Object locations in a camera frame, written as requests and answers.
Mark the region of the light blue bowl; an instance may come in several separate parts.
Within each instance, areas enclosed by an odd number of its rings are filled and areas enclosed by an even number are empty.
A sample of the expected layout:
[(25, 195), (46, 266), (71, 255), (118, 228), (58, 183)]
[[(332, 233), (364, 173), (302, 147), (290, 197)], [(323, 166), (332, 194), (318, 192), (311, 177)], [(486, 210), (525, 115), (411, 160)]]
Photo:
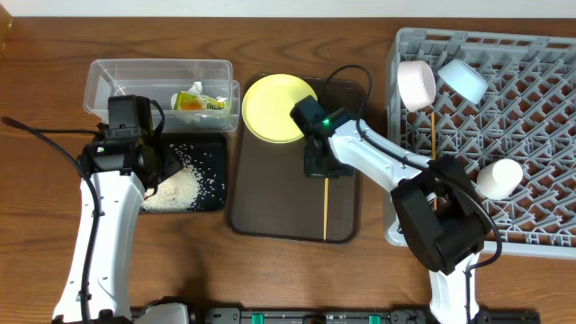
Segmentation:
[(479, 104), (488, 89), (485, 78), (457, 58), (441, 67), (437, 73), (448, 86), (473, 104)]

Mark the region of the yellow plate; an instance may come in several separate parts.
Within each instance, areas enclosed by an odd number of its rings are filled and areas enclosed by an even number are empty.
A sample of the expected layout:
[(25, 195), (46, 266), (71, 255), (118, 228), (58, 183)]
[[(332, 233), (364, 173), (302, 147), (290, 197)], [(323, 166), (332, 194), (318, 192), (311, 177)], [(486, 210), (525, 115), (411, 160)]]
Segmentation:
[(297, 76), (264, 76), (251, 85), (244, 95), (244, 123), (257, 138), (266, 142), (285, 144), (299, 140), (303, 134), (290, 112), (308, 96), (317, 99), (312, 87)]

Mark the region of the white tissue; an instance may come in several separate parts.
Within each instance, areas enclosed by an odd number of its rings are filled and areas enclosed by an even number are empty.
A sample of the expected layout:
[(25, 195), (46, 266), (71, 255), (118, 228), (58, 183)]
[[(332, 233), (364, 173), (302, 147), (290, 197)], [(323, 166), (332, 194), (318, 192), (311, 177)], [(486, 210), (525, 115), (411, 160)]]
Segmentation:
[[(185, 91), (195, 95), (203, 95), (203, 83), (201, 81), (195, 81), (188, 90), (181, 90), (181, 91)], [(173, 111), (177, 111), (176, 115), (178, 116), (178, 120), (182, 124), (188, 125), (192, 122), (196, 122), (200, 117), (203, 117), (203, 115), (207, 113), (209, 110), (201, 110), (201, 111), (173, 110)]]

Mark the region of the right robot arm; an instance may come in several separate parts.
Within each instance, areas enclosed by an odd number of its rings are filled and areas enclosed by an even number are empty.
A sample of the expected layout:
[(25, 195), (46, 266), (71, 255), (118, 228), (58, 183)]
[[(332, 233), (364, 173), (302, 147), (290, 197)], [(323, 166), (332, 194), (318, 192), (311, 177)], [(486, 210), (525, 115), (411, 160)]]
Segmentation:
[(326, 112), (311, 95), (290, 116), (307, 141), (305, 174), (338, 177), (355, 169), (381, 186), (411, 253), (429, 271), (436, 320), (473, 322), (474, 269), (492, 226), (460, 162), (401, 148), (345, 108)]

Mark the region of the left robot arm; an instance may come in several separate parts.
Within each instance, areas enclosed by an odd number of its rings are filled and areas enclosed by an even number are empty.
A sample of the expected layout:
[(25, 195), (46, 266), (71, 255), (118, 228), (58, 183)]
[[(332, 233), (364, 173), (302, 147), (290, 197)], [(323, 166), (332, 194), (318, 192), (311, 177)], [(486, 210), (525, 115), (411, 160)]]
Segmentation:
[(165, 124), (152, 120), (158, 107), (144, 96), (109, 98), (109, 121), (76, 159), (82, 211), (55, 323), (131, 322), (131, 251), (145, 193), (183, 167), (161, 139)]

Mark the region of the green orange snack wrapper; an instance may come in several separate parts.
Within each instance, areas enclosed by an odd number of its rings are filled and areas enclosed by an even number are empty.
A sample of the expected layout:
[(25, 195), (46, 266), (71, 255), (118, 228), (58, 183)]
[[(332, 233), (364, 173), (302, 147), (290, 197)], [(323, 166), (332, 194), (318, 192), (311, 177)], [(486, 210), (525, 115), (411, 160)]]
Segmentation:
[(217, 99), (205, 94), (192, 94), (185, 91), (180, 91), (171, 97), (171, 105), (173, 110), (181, 111), (222, 111), (227, 108), (224, 99)]

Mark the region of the white cup green inside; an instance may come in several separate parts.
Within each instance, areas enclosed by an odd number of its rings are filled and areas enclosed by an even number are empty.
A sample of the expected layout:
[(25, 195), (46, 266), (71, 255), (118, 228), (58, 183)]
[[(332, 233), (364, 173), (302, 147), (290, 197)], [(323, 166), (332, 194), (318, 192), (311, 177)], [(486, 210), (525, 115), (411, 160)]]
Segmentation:
[(508, 198), (523, 179), (522, 166), (509, 158), (483, 168), (477, 176), (480, 194), (491, 200)]

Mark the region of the white pink bowl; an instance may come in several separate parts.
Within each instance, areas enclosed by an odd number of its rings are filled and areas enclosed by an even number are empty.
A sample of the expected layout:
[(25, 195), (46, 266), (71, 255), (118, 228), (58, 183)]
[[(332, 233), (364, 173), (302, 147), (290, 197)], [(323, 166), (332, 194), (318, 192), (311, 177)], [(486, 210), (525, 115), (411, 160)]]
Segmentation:
[(417, 112), (436, 98), (436, 80), (428, 63), (423, 60), (402, 61), (398, 66), (397, 85), (406, 109)]

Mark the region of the wooden chopstick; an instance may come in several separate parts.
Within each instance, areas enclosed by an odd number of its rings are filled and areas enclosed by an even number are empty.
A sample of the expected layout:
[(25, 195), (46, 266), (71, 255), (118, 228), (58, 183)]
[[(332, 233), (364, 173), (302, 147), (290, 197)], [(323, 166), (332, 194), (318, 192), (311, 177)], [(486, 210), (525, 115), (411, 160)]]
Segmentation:
[(323, 240), (328, 238), (328, 211), (329, 211), (329, 179), (324, 179), (324, 196), (323, 196)]
[[(431, 157), (433, 159), (437, 158), (437, 133), (436, 133), (436, 114), (434, 113), (434, 111), (431, 113), (430, 115), (430, 121), (431, 121)], [(434, 197), (433, 199), (433, 208), (436, 211), (437, 210), (437, 197)]]

